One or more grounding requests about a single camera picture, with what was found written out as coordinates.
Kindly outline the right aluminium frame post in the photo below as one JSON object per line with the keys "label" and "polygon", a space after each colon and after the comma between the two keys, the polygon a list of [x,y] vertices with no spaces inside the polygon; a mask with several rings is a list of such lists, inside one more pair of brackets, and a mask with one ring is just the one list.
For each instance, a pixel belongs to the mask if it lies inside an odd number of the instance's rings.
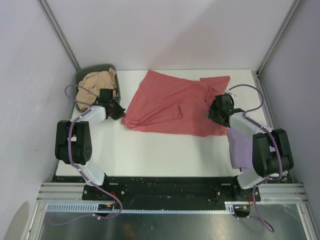
{"label": "right aluminium frame post", "polygon": [[305,0],[294,0],[285,15],[280,27],[278,28],[267,52],[265,53],[261,63],[259,64],[256,74],[257,76],[261,76],[263,71],[265,70],[266,66],[272,59],[273,55],[275,54],[277,48],[280,46],[283,38],[285,37],[286,33],[288,32],[290,26],[293,24],[295,17],[299,13],[301,7],[304,5]]}

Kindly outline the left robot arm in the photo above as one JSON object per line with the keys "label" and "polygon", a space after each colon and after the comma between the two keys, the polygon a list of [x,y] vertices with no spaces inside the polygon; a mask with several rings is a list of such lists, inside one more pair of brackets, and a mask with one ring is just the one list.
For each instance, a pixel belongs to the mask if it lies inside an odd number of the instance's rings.
{"label": "left robot arm", "polygon": [[110,196],[111,188],[104,184],[105,173],[93,160],[91,128],[109,117],[116,121],[124,115],[125,109],[117,101],[111,100],[97,102],[75,119],[57,123],[54,151],[56,159],[73,166],[87,185],[94,186],[93,194],[100,200]]}

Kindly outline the pink t shirt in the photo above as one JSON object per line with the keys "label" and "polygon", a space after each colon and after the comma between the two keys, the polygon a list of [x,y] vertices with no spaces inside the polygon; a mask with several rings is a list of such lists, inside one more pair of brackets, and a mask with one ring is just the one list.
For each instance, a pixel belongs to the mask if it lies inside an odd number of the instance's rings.
{"label": "pink t shirt", "polygon": [[207,114],[230,79],[226,75],[189,80],[150,70],[134,94],[121,124],[140,132],[225,136],[227,129],[207,119]]}

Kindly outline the aluminium frame post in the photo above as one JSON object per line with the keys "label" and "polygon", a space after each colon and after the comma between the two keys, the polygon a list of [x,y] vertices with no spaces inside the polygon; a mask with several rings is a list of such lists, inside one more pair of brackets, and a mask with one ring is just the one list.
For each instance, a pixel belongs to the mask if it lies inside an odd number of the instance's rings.
{"label": "aluminium frame post", "polygon": [[50,5],[48,4],[47,0],[37,0],[41,10],[43,11],[49,25],[53,29],[53,32],[55,33],[58,41],[60,42],[63,50],[65,51],[67,57],[71,61],[74,69],[76,71],[79,71],[81,69],[76,56],[74,55],[72,48],[70,47],[67,38],[65,37],[65,34],[63,33],[55,15],[54,12],[52,11]]}
{"label": "aluminium frame post", "polygon": [[265,70],[266,66],[272,59],[273,55],[275,54],[277,48],[280,46],[283,38],[285,37],[286,33],[288,32],[290,26],[293,24],[295,17],[299,13],[301,7],[304,5],[305,0],[294,0],[285,15],[280,27],[278,28],[267,52],[265,53],[261,63],[259,64],[256,74],[257,76],[261,76],[263,71]]}

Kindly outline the beige t shirt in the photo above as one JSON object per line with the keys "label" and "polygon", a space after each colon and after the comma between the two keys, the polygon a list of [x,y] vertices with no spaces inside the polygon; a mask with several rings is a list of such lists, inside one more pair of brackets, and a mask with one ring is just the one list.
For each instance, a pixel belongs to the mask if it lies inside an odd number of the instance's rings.
{"label": "beige t shirt", "polygon": [[100,89],[112,89],[113,98],[119,97],[118,83],[116,80],[116,71],[110,67],[108,70],[103,71],[91,71],[87,73],[78,85],[78,93],[76,94],[76,100],[78,109],[84,112],[88,105],[92,105],[96,98],[100,95]]}

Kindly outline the left aluminium frame post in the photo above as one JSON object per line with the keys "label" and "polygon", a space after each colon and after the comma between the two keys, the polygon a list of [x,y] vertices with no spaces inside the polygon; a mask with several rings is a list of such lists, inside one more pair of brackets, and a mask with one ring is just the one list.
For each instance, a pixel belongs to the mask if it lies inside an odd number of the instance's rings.
{"label": "left aluminium frame post", "polygon": [[50,5],[48,4],[47,0],[37,0],[41,10],[43,11],[49,25],[53,29],[53,32],[55,33],[58,41],[60,42],[63,50],[65,51],[67,57],[71,61],[74,69],[76,71],[79,71],[81,69],[76,56],[74,55],[72,48],[70,47],[67,38],[65,37],[65,34],[63,33],[55,15],[54,12],[52,11]]}

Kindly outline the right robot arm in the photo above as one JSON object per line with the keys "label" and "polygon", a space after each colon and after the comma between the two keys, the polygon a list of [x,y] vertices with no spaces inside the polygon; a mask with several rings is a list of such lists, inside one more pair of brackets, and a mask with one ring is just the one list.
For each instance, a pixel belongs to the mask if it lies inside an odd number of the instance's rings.
{"label": "right robot arm", "polygon": [[278,177],[294,167],[291,146],[287,132],[282,128],[272,129],[262,126],[245,115],[231,102],[219,103],[214,100],[207,118],[226,128],[236,130],[252,142],[252,168],[237,176],[237,184],[230,188],[231,196],[242,201],[249,189],[263,181]]}

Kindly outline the lilac folded t shirt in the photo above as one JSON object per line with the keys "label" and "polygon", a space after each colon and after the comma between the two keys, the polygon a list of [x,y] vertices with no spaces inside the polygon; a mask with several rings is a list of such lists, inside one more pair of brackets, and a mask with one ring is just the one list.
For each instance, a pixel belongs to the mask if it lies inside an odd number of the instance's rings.
{"label": "lilac folded t shirt", "polygon": [[236,124],[227,129],[227,138],[232,167],[241,172],[259,171],[263,157],[269,155],[268,134],[253,124]]}

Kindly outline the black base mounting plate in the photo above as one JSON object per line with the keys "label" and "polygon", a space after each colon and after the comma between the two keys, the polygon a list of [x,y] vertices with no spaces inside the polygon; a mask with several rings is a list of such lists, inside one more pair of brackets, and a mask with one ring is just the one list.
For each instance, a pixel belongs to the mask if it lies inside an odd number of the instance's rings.
{"label": "black base mounting plate", "polygon": [[57,184],[80,184],[77,200],[112,202],[113,194],[120,200],[116,206],[150,207],[152,209],[177,207],[209,206],[210,203],[243,202],[248,204],[254,194],[252,189],[243,190],[235,176],[225,177],[146,177],[146,176],[108,176],[101,192],[88,186],[80,176],[55,176]]}

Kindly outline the dark green plastic bin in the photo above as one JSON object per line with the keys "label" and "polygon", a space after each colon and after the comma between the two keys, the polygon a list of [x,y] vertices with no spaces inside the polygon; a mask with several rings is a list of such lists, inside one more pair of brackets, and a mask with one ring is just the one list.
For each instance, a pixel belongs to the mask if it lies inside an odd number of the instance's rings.
{"label": "dark green plastic bin", "polygon": [[[98,65],[89,66],[89,67],[86,67],[86,68],[83,68],[83,69],[79,70],[79,71],[76,73],[76,75],[75,75],[75,84],[77,85],[75,97],[76,97],[76,95],[77,95],[77,93],[78,93],[78,87],[79,87],[79,86],[78,86],[78,83],[81,81],[81,79],[82,79],[86,74],[88,74],[88,73],[90,73],[90,72],[95,72],[95,71],[107,71],[109,68],[113,68],[113,69],[116,71],[116,68],[115,68],[112,64],[98,64]],[[119,87],[119,81],[118,81],[117,72],[116,72],[116,81],[117,81],[117,84],[118,84],[118,92],[119,92],[119,94],[120,94],[120,87]],[[94,105],[94,104],[98,103],[98,98],[99,98],[99,96],[96,98],[96,100],[94,101],[94,103],[91,104],[91,105]],[[83,104],[83,102],[77,101],[76,109],[79,111],[79,109],[78,109],[78,103],[82,103],[82,104]]]}

